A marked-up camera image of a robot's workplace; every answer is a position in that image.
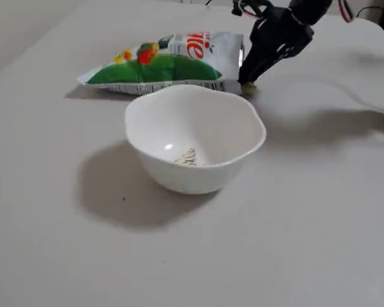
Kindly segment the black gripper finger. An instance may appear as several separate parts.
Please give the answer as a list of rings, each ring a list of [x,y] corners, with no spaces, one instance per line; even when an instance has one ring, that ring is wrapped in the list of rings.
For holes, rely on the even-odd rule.
[[[274,65],[276,51],[261,44],[252,44],[247,57],[239,69],[240,84],[254,83],[265,71]]]
[[[256,54],[256,58],[251,65],[252,72],[249,75],[249,81],[254,83],[262,74],[283,59],[296,57],[300,53],[297,47],[282,46],[274,54]]]

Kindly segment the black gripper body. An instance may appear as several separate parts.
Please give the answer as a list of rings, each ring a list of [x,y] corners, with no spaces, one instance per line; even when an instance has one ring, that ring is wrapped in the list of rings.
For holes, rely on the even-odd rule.
[[[265,54],[299,54],[313,36],[313,29],[300,23],[290,9],[269,7],[253,25],[251,50]]]

